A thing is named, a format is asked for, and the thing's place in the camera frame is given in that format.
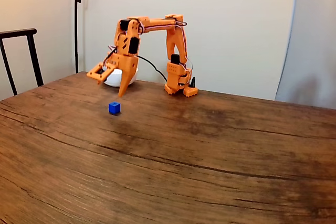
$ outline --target orange robotic arm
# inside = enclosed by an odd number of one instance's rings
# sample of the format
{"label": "orange robotic arm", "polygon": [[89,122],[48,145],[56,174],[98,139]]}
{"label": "orange robotic arm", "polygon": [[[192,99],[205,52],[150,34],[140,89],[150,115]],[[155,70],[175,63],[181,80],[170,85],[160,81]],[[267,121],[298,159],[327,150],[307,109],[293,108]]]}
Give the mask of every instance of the orange robotic arm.
{"label": "orange robotic arm", "polygon": [[[190,82],[192,69],[186,67],[187,50],[182,15],[167,15],[164,19],[149,19],[148,17],[129,17],[118,21],[115,32],[115,50],[110,52],[104,62],[96,65],[87,76],[103,82],[115,68],[122,70],[119,96],[121,97],[132,80],[138,65],[139,35],[150,31],[167,31],[167,56],[171,62],[167,64],[167,84],[165,90],[169,94],[183,89],[189,97],[197,94],[195,78]],[[179,55],[174,53],[175,46]]]}

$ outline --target blue cube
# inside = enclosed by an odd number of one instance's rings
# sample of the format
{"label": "blue cube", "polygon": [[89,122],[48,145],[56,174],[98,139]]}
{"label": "blue cube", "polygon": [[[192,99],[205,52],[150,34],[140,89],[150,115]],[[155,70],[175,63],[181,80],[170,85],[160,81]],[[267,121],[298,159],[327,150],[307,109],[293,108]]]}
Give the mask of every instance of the blue cube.
{"label": "blue cube", "polygon": [[112,114],[118,114],[120,112],[120,103],[117,102],[110,103],[109,112]]}

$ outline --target wood grain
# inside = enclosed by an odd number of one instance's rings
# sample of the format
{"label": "wood grain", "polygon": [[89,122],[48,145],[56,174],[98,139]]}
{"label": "wood grain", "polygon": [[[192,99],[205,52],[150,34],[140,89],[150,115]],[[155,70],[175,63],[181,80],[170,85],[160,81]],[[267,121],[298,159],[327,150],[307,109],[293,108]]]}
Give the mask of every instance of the wood grain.
{"label": "wood grain", "polygon": [[0,102],[0,223],[336,223],[336,111],[117,92],[80,73]]}

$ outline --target chair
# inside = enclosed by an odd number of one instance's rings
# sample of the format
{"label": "chair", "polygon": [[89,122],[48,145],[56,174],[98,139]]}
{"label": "chair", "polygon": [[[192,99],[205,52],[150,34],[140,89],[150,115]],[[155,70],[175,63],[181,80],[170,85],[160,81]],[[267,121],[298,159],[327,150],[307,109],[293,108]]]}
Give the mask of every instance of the chair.
{"label": "chair", "polygon": [[43,79],[42,79],[42,75],[41,75],[40,66],[38,64],[37,53],[36,53],[36,48],[35,48],[35,43],[34,43],[34,34],[36,34],[36,33],[37,33],[37,30],[34,29],[34,28],[25,29],[25,30],[0,32],[0,49],[1,49],[1,53],[2,53],[2,58],[4,59],[4,64],[5,64],[5,68],[6,68],[6,71],[7,71],[8,79],[9,79],[9,82],[11,84],[10,86],[12,87],[12,91],[13,91],[14,95],[17,95],[17,91],[16,91],[16,88],[15,88],[15,84],[14,84],[14,80],[13,80],[13,77],[12,77],[11,70],[9,68],[3,39],[27,36],[28,46],[29,46],[29,51],[30,51],[30,57],[31,57],[31,60],[32,60],[31,62],[33,64],[36,83],[37,83],[37,86],[40,87],[40,86],[43,85]]}

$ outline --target white bowl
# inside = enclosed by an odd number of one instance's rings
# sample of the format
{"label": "white bowl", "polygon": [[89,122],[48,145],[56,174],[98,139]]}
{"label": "white bowl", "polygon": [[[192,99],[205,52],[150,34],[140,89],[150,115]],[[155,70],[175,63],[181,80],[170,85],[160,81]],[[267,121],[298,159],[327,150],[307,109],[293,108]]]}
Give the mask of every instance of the white bowl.
{"label": "white bowl", "polygon": [[[136,75],[138,74],[138,68],[136,68],[135,75],[133,76],[130,84],[132,84],[136,80]],[[115,69],[110,76],[107,77],[106,81],[104,82],[108,86],[112,87],[120,87],[121,82],[121,74],[122,71],[120,69]]]}

